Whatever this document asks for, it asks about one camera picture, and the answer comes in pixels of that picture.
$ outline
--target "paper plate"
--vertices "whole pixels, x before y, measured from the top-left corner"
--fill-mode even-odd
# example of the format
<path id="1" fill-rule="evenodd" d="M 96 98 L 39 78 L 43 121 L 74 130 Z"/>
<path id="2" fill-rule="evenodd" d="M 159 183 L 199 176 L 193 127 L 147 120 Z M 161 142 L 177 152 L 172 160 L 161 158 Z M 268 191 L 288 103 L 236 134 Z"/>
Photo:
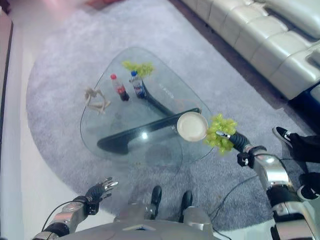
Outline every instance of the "paper plate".
<path id="1" fill-rule="evenodd" d="M 183 114 L 176 124 L 180 136 L 189 142 L 197 142 L 204 139 L 207 135 L 208 127 L 205 117 L 193 111 Z"/>

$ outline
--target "black wire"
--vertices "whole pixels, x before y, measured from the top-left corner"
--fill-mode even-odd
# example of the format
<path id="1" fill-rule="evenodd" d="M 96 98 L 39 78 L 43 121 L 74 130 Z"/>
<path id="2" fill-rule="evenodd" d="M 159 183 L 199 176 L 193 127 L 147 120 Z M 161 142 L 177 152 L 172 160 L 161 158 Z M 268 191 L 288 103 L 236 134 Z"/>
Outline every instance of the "black wire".
<path id="1" fill-rule="evenodd" d="M 48 238 L 46 239 L 46 240 L 48 240 L 50 237 L 51 237 L 51 235 L 53 234 L 53 232 L 52 233 L 50 233 L 50 235 L 48 236 Z"/>
<path id="2" fill-rule="evenodd" d="M 212 225 L 212 229 L 213 229 L 217 234 L 221 235 L 222 237 L 225 237 L 225 238 L 227 238 L 227 239 L 229 239 L 229 240 L 232 240 L 230 237 L 222 234 L 222 233 L 219 232 L 217 229 L 215 229 L 214 225 Z"/>
<path id="3" fill-rule="evenodd" d="M 82 201 L 66 201 L 66 202 L 60 204 L 59 206 L 57 206 L 57 207 L 49 214 L 49 216 L 47 217 L 47 219 L 45 220 L 45 222 L 44 222 L 44 224 L 43 224 L 43 227 L 42 227 L 42 229 L 41 229 L 41 232 L 43 232 L 43 231 L 45 230 L 45 227 L 46 227 L 46 225 L 47 225 L 50 217 L 52 216 L 52 214 L 53 214 L 58 208 L 60 208 L 61 206 L 66 205 L 66 204 L 70 204 L 70 203 L 82 203 L 82 204 L 83 204 Z"/>
<path id="4" fill-rule="evenodd" d="M 226 201 L 227 197 L 228 197 L 237 187 L 239 187 L 240 185 L 242 185 L 242 184 L 250 181 L 251 179 L 256 178 L 257 176 L 258 176 L 258 175 L 249 177 L 249 178 L 247 178 L 246 180 L 244 180 L 244 181 L 238 183 L 237 185 L 235 185 L 235 186 L 225 195 L 225 197 L 223 198 L 222 202 L 209 214 L 209 216 L 211 216 L 211 215 L 216 211 L 216 213 L 215 213 L 214 217 L 211 219 L 211 221 L 213 222 L 213 221 L 215 220 L 215 218 L 218 216 L 218 213 L 219 213 L 220 209 L 221 209 L 221 208 L 223 207 L 223 205 L 225 204 L 225 201 Z M 225 238 L 227 238 L 227 239 L 229 239 L 229 240 L 232 240 L 230 237 L 228 237 L 228 236 L 222 234 L 221 232 L 219 232 L 218 230 L 216 230 L 216 229 L 214 228 L 214 224 L 213 224 L 213 223 L 212 223 L 212 229 L 213 229 L 215 232 L 217 232 L 219 235 L 221 235 L 221 236 L 223 236 L 223 237 L 225 237 Z"/>

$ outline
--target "white leather sofa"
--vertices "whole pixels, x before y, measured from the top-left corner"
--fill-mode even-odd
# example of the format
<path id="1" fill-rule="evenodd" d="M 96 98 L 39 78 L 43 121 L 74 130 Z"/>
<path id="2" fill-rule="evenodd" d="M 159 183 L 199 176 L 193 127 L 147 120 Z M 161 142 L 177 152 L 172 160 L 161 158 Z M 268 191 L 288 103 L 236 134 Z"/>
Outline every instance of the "white leather sofa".
<path id="1" fill-rule="evenodd" d="M 288 100 L 308 93 L 320 112 L 320 0 L 182 1 Z"/>

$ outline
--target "plastic bottle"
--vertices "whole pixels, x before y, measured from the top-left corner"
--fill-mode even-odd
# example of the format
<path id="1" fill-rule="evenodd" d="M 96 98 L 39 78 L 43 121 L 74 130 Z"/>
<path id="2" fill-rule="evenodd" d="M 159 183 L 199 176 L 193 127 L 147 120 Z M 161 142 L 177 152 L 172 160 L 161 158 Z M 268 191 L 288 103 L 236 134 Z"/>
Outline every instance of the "plastic bottle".
<path id="1" fill-rule="evenodd" d="M 120 79 L 117 78 L 117 75 L 112 74 L 110 76 L 111 81 L 112 81 L 112 85 L 114 90 L 120 95 L 120 98 L 122 101 L 128 101 L 129 100 L 129 95 L 126 92 L 125 86 L 122 83 L 122 81 Z"/>
<path id="2" fill-rule="evenodd" d="M 146 91 L 142 85 L 142 78 L 138 75 L 137 71 L 132 71 L 131 76 L 132 78 L 129 82 L 132 83 L 136 96 L 139 99 L 144 99 L 146 97 Z"/>

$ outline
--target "bunch of grapes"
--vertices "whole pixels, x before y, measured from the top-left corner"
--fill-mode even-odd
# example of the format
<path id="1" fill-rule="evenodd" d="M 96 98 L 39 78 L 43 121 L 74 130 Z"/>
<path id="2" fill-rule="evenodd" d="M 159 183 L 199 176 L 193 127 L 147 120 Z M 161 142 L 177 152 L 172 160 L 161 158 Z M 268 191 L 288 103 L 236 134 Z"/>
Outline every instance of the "bunch of grapes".
<path id="1" fill-rule="evenodd" d="M 223 155 L 226 151 L 230 152 L 233 148 L 232 142 L 216 134 L 216 131 L 222 131 L 229 135 L 236 133 L 235 127 L 237 123 L 232 119 L 224 119 L 223 115 L 219 113 L 217 116 L 213 116 L 212 123 L 210 124 L 204 143 L 211 147 L 218 147 L 219 152 Z"/>

